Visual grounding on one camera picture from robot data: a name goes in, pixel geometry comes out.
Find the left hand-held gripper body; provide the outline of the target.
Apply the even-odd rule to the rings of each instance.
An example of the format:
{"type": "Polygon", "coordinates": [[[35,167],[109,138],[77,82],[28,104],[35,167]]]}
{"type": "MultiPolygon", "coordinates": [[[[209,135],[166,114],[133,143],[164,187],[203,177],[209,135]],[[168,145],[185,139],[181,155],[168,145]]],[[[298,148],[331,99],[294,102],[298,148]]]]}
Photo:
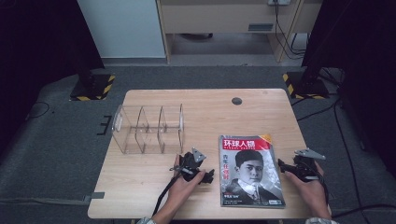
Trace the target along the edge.
{"type": "Polygon", "coordinates": [[[186,181],[191,181],[200,172],[199,167],[206,159],[206,155],[193,147],[191,152],[179,156],[179,165],[175,165],[172,171],[177,171],[186,181]]]}

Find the magazine with portrait cover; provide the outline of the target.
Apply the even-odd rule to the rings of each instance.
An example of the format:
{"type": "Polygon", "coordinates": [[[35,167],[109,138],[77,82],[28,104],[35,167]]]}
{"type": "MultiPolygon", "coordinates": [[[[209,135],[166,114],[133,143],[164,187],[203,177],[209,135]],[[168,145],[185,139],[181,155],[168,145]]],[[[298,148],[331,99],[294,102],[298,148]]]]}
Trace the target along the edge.
{"type": "Polygon", "coordinates": [[[270,134],[219,137],[220,205],[286,206],[270,134]]]}

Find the grey tape strip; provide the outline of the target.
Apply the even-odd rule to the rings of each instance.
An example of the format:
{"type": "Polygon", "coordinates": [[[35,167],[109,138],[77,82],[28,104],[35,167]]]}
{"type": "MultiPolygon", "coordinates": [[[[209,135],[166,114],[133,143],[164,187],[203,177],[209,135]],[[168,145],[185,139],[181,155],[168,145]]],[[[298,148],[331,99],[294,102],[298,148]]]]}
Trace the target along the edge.
{"type": "Polygon", "coordinates": [[[83,197],[83,202],[89,203],[92,199],[104,199],[105,193],[104,192],[93,192],[90,195],[85,195],[83,197]]]}

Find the black curtain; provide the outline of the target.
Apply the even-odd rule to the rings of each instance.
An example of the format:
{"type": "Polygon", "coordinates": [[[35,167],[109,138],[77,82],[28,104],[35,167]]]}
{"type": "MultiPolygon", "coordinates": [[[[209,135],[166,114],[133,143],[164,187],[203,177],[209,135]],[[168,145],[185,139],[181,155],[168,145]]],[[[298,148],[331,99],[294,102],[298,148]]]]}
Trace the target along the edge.
{"type": "Polygon", "coordinates": [[[345,72],[340,93],[363,147],[396,178],[396,0],[323,0],[303,66],[345,72]]]}
{"type": "Polygon", "coordinates": [[[0,0],[0,158],[44,86],[103,66],[78,0],[0,0]]]}

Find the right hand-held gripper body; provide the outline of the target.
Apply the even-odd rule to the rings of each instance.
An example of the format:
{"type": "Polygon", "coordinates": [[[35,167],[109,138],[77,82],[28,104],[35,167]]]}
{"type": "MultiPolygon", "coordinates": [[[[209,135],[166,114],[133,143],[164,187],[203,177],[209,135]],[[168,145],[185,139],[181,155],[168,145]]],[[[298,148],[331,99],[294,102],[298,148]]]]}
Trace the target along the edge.
{"type": "Polygon", "coordinates": [[[297,168],[296,176],[304,182],[319,180],[315,159],[325,160],[326,157],[310,148],[295,150],[294,153],[293,161],[297,168]]]}

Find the black stand base striped edge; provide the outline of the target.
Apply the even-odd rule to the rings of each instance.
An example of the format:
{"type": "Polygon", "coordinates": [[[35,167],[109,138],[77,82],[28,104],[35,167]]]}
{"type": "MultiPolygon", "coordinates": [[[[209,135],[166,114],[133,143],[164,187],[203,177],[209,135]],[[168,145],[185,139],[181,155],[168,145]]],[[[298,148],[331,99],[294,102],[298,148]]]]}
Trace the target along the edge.
{"type": "Polygon", "coordinates": [[[329,92],[323,81],[307,77],[304,72],[287,72],[282,75],[293,99],[326,99],[329,92]]]}
{"type": "Polygon", "coordinates": [[[110,74],[95,75],[92,73],[78,76],[78,82],[70,93],[71,101],[104,100],[114,82],[110,74]]]}

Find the person's left hand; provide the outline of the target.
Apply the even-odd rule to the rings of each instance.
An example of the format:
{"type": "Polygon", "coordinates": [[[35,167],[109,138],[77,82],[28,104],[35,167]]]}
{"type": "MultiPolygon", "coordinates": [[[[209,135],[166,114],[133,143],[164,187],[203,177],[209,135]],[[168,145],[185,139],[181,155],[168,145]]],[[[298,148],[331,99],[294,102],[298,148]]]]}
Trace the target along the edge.
{"type": "Polygon", "coordinates": [[[205,170],[200,171],[193,180],[186,181],[178,172],[174,172],[175,183],[168,191],[166,203],[175,207],[180,207],[186,202],[194,189],[202,182],[205,176],[205,170]]]}

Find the person's right hand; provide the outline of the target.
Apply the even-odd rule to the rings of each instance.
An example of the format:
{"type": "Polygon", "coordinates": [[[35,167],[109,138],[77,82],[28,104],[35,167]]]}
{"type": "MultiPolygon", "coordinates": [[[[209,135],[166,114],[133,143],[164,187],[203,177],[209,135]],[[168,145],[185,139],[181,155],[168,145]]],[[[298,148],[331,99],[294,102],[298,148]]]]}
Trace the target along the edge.
{"type": "Polygon", "coordinates": [[[285,172],[285,175],[287,179],[294,184],[302,199],[312,211],[328,209],[325,189],[318,180],[304,182],[296,175],[288,171],[285,172]]]}

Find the clear acrylic divider rack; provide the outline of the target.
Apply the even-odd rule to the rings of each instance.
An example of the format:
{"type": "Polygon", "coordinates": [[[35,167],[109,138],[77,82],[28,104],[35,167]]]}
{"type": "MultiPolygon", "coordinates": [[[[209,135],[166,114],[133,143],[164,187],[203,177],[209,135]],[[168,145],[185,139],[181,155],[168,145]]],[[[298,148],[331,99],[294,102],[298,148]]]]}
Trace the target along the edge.
{"type": "Polygon", "coordinates": [[[180,105],[120,105],[112,135],[123,154],[180,154],[184,113],[180,105]]]}

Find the white panel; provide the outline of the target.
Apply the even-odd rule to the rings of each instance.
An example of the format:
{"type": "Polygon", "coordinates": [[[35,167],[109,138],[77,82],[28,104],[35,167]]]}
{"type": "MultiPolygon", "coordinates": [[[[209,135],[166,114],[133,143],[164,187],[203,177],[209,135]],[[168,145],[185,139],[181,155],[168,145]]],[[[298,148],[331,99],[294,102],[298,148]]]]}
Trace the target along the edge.
{"type": "Polygon", "coordinates": [[[102,58],[164,58],[156,0],[78,0],[102,58]]]}

